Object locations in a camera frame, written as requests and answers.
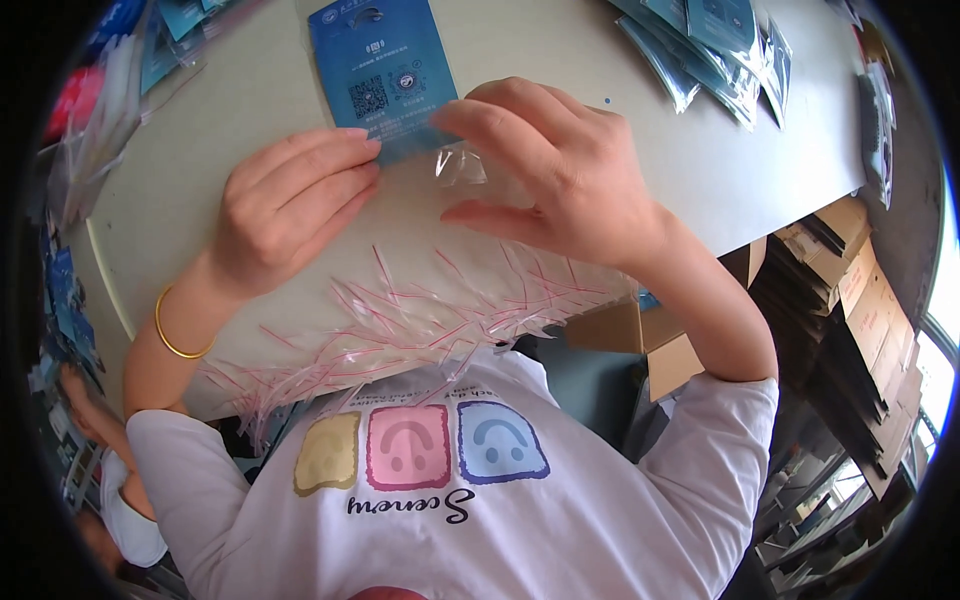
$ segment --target yellow square graphic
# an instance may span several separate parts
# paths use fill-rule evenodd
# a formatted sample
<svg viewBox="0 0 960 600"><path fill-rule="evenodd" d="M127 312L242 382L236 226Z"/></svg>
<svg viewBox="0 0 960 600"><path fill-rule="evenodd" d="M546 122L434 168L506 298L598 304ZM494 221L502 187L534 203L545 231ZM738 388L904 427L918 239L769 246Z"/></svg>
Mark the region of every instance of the yellow square graphic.
<svg viewBox="0 0 960 600"><path fill-rule="evenodd" d="M334 415L310 425L294 466L294 492L298 496L308 496L320 488L353 487L359 429L359 412Z"/></svg>

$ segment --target gold bangle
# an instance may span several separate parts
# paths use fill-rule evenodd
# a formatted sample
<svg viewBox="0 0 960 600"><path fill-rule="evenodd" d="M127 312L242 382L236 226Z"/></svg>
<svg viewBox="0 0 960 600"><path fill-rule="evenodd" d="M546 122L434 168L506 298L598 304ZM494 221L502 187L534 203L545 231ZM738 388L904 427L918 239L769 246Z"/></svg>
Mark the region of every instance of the gold bangle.
<svg viewBox="0 0 960 600"><path fill-rule="evenodd" d="M213 337L213 341L210 342L210 345L204 348L202 351L197 352L196 354L189 354L187 352L181 352L178 349L174 348L174 345L170 343L170 340L167 339L167 336L163 335L163 327L160 326L160 305L163 303L163 298L167 295L167 292L173 287L173 284L168 285L163 293L160 294L160 297L156 299L156 309L154 310L154 323L156 323L156 333L160 336L160 339L163 340L163 344L170 349L171 352L186 358L188 360L197 360L198 358L203 358L205 354L210 352L213 349L213 345L217 343L217 337Z"/></svg>

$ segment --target sleeve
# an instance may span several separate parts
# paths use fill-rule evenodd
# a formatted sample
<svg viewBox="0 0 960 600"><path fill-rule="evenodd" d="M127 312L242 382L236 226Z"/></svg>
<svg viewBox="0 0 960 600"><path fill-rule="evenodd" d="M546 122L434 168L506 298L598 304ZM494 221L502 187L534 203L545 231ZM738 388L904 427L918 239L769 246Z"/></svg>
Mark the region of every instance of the sleeve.
<svg viewBox="0 0 960 600"><path fill-rule="evenodd" d="M710 598L730 582L750 543L779 392L774 379L694 376L637 465L669 513L664 517L688 562L682 570Z"/></svg>
<svg viewBox="0 0 960 600"><path fill-rule="evenodd" d="M206 597L250 485L220 434L181 413L140 411L127 421L127 436L177 569L193 594Z"/></svg>

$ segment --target pink smiley face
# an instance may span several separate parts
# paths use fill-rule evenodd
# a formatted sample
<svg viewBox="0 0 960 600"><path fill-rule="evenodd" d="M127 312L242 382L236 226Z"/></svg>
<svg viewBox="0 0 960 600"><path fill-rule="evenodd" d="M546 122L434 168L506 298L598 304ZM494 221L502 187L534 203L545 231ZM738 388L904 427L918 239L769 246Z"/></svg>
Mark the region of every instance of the pink smiley face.
<svg viewBox="0 0 960 600"><path fill-rule="evenodd" d="M380 492L445 486L450 481L446 407L396 406L371 412L367 481Z"/></svg>

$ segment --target smiley face graphic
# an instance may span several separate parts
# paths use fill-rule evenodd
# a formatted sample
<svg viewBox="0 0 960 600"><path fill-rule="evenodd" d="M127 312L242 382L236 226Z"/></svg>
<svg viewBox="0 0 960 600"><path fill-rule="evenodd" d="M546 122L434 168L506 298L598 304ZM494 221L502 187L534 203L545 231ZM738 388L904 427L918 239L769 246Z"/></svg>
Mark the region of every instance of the smiley face graphic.
<svg viewBox="0 0 960 600"><path fill-rule="evenodd" d="M367 481L380 492L445 486L450 481L446 407L392 406L371 412Z"/></svg>
<svg viewBox="0 0 960 600"><path fill-rule="evenodd" d="M294 492L308 496L320 488L348 490L357 480L360 413L341 413L310 425L294 466Z"/></svg>
<svg viewBox="0 0 960 600"><path fill-rule="evenodd" d="M520 413L487 400L457 405L460 472L472 484L543 479L550 466L530 422Z"/></svg>

